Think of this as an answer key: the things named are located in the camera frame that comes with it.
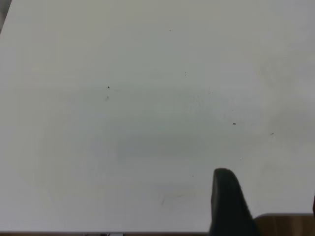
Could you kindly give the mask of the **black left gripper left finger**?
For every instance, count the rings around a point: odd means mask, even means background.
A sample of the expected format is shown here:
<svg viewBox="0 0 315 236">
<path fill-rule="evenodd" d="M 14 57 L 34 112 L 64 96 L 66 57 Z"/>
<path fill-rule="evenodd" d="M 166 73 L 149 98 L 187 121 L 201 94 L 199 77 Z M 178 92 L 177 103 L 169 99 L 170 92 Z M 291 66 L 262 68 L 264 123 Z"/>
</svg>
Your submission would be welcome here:
<svg viewBox="0 0 315 236">
<path fill-rule="evenodd" d="M 235 174 L 225 168 L 214 170 L 211 195 L 210 236 L 259 236 L 241 185 Z"/>
</svg>

